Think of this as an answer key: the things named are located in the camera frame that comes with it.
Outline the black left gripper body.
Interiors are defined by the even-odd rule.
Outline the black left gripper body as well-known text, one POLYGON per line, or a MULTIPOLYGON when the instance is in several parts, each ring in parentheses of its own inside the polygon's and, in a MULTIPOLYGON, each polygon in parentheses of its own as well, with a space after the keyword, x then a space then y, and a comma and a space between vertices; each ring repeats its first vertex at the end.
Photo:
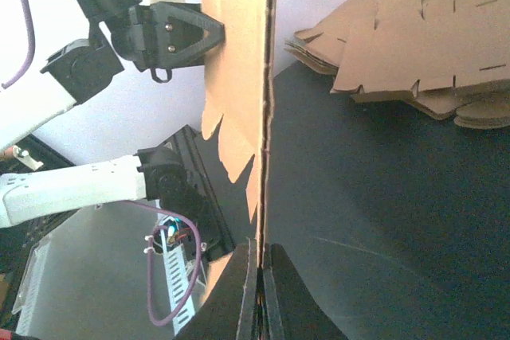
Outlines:
POLYGON ((143 72, 155 67, 155 23, 150 6, 133 6, 120 21, 109 24, 114 50, 143 72))

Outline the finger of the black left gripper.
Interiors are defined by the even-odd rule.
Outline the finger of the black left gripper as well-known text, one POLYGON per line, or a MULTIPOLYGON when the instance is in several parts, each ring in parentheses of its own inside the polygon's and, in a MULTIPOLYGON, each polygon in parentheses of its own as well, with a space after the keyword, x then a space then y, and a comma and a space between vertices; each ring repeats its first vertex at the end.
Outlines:
POLYGON ((157 2, 150 5, 155 23, 155 67, 203 65, 206 54, 225 41, 225 26, 204 14, 199 4, 157 2))

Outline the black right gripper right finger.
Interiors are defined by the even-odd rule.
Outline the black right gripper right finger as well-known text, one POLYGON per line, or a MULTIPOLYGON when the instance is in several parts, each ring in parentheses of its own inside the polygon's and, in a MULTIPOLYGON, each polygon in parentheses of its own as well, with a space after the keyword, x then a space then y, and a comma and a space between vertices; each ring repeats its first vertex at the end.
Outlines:
POLYGON ((262 339, 347 338, 314 300, 282 245, 265 246, 261 282, 262 339))

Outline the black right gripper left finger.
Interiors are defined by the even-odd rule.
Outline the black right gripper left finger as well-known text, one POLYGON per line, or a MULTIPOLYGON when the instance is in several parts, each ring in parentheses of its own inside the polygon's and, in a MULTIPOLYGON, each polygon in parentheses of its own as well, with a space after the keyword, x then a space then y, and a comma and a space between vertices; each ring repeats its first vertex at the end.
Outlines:
POLYGON ((198 313, 179 331, 177 339, 251 339, 239 329, 243 319, 253 318, 257 284, 256 242, 239 244, 222 272, 219 260, 211 267, 218 280, 198 313))

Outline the cardboard box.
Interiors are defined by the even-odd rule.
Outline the cardboard box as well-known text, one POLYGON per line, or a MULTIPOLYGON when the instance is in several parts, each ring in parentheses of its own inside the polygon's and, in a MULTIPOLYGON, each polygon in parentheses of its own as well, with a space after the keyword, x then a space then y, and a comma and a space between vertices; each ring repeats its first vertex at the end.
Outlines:
POLYGON ((225 41, 206 54, 202 136, 218 134, 229 180, 251 169, 245 195, 257 222, 257 266, 265 260, 266 203, 273 121, 277 0, 202 0, 202 11, 225 27, 225 41))

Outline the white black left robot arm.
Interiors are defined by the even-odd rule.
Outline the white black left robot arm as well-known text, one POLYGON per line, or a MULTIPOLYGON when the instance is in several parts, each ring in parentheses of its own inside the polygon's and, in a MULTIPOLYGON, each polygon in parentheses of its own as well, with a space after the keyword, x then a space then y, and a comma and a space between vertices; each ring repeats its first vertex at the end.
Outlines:
MULTIPOLYGON (((76 0, 88 20, 88 36, 52 54, 42 69, 53 82, 30 87, 13 79, 1 87, 1 150, 17 155, 18 144, 45 124, 98 96, 130 61, 161 83, 177 68, 203 64, 226 39, 224 25, 200 5, 142 0, 76 0)), ((105 162, 1 176, 1 226, 20 225, 55 213, 116 201, 154 200, 162 177, 178 188, 186 173, 158 148, 105 162)))

